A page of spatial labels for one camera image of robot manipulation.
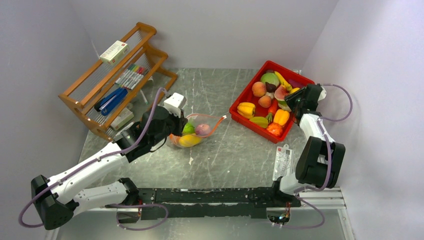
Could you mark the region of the orange fruit toy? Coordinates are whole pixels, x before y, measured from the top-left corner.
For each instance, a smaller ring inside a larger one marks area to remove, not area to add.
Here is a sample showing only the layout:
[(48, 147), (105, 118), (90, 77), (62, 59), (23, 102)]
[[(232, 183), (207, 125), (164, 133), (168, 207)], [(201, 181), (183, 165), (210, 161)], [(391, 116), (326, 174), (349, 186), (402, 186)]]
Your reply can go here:
[(176, 136), (174, 134), (170, 134), (169, 136), (169, 140), (171, 141), (171, 143), (175, 146), (179, 146), (180, 145), (180, 136)]

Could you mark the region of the green lime toy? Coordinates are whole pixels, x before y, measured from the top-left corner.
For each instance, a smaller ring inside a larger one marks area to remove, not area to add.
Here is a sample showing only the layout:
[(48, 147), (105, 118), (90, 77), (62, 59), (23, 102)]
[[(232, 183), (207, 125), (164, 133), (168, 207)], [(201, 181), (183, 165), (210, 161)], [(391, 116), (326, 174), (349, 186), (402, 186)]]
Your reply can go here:
[(190, 122), (186, 123), (183, 127), (183, 134), (195, 134), (196, 133), (196, 128), (194, 127), (194, 125)]

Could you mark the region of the yellow mango toy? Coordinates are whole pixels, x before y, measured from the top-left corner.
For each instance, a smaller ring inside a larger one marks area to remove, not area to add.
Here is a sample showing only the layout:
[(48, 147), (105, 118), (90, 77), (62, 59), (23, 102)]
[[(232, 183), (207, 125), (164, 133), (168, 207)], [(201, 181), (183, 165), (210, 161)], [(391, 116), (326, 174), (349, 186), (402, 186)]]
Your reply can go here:
[(178, 144), (183, 148), (191, 148), (202, 142), (202, 138), (196, 135), (183, 135), (179, 138)]

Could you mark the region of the clear zip top bag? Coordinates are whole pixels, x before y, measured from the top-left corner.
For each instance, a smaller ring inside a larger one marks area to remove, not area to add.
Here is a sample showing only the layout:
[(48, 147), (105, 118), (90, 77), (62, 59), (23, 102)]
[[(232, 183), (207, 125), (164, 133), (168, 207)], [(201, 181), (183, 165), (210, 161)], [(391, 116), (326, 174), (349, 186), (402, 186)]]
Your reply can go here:
[(187, 116), (188, 122), (183, 126), (182, 136), (171, 134), (168, 140), (179, 148), (194, 147), (210, 137), (226, 118), (226, 115), (190, 114)]

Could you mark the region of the watermelon slice toy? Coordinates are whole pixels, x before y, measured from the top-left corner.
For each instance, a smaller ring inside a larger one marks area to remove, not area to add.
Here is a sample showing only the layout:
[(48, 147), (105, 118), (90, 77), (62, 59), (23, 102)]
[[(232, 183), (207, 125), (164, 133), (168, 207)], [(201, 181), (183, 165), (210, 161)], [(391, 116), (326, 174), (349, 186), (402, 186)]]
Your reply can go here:
[(283, 85), (279, 85), (279, 87), (273, 93), (274, 99), (277, 100), (277, 104), (280, 109), (290, 112), (291, 109), (285, 101), (285, 97), (290, 93), (286, 90)]

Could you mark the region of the purple onion toy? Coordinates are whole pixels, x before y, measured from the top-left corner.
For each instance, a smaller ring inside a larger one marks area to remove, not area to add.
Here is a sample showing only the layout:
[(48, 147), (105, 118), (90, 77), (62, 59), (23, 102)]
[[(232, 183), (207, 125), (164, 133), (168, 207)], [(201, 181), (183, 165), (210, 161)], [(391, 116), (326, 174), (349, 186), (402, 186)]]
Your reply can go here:
[(199, 124), (195, 128), (195, 134), (203, 137), (208, 136), (211, 131), (211, 127), (206, 123)]

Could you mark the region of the dark purple fig toy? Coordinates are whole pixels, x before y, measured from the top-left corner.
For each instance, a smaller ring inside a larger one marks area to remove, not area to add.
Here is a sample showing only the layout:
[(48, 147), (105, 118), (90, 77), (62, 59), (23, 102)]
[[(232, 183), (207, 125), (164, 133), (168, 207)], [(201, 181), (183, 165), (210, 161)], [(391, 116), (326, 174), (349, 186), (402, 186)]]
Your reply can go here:
[(274, 93), (276, 89), (278, 88), (276, 85), (269, 82), (265, 82), (265, 87), (268, 93)]

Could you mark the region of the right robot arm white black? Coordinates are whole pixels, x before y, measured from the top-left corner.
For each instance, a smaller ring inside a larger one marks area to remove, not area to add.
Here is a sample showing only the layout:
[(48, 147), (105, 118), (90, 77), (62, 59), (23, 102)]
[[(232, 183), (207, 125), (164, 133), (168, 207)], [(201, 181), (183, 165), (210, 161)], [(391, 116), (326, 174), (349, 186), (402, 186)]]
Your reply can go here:
[(275, 207), (287, 203), (289, 194), (331, 189), (337, 183), (346, 148), (330, 136), (324, 118), (317, 110), (319, 101), (326, 95), (321, 85), (307, 84), (284, 98), (306, 138), (306, 144), (293, 165), (293, 171), (281, 177), (279, 188), (270, 193), (270, 202)]

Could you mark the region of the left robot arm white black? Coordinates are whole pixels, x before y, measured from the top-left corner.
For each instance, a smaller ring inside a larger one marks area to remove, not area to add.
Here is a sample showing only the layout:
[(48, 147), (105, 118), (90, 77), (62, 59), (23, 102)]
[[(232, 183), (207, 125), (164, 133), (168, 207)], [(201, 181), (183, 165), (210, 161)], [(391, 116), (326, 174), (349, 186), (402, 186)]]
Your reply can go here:
[(117, 139), (88, 159), (51, 177), (38, 175), (33, 178), (30, 204), (41, 219), (38, 226), (54, 230), (72, 217), (102, 205), (134, 207), (139, 192), (129, 178), (103, 187), (88, 188), (88, 185), (153, 152), (152, 148), (169, 135), (182, 135), (187, 121), (180, 106), (166, 103), (153, 107), (141, 121), (131, 124), (117, 135)]

